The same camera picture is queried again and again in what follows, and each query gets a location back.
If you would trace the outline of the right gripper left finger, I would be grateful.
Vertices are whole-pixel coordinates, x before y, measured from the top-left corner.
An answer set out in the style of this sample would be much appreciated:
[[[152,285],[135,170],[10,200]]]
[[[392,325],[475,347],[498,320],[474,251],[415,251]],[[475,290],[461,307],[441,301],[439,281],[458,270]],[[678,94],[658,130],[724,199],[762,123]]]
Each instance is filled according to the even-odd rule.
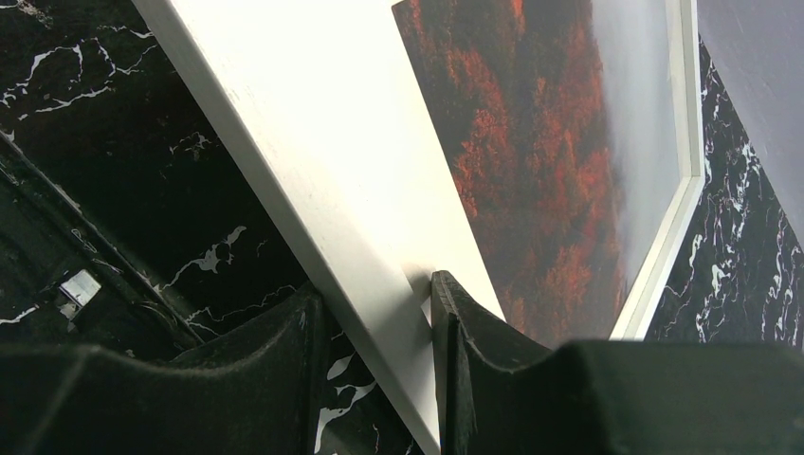
[[[321,295],[166,363],[98,345],[1,349],[5,454],[310,454],[330,338]]]

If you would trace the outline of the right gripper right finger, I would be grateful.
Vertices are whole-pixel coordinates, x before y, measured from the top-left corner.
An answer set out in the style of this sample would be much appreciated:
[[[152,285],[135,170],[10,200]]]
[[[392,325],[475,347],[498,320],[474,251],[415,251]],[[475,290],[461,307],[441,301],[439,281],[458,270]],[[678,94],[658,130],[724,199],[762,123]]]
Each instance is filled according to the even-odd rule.
[[[445,454],[799,454],[803,356],[762,343],[551,350],[431,278]]]

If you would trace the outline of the white picture frame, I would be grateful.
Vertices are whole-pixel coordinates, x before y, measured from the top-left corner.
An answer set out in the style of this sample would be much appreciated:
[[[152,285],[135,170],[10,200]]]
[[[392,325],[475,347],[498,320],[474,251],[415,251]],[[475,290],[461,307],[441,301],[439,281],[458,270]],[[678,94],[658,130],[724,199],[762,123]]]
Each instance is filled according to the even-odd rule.
[[[139,1],[378,385],[440,452],[429,279],[502,308],[389,1]]]

